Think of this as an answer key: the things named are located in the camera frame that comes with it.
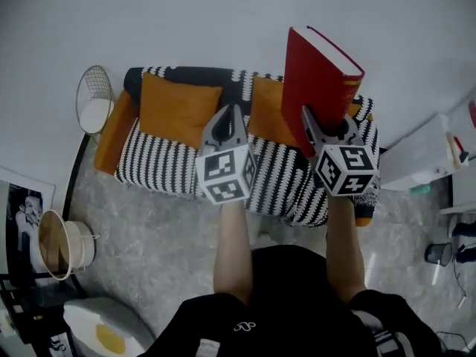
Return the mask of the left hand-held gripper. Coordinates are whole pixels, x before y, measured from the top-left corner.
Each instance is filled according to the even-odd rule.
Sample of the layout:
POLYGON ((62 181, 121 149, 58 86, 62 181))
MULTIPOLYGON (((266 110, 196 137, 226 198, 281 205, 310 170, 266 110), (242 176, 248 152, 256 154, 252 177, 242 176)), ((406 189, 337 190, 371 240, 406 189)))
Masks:
POLYGON ((241 108, 228 104, 203 130, 196 158, 199 187, 214 205, 243 201, 251 195, 256 171, 254 146, 246 137, 241 108))

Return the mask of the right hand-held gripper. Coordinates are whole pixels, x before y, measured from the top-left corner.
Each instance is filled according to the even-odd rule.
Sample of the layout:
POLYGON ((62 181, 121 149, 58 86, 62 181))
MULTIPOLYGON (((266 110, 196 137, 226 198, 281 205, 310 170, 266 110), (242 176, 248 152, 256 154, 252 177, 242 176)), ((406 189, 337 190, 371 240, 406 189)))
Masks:
POLYGON ((308 106, 302 106, 301 119, 315 156, 310 158, 311 171, 317 187, 324 187, 331 196, 357 196, 365 193, 376 177, 376 161, 371 148, 364 144, 357 123, 350 116, 344 121, 344 140, 325 138, 308 106))

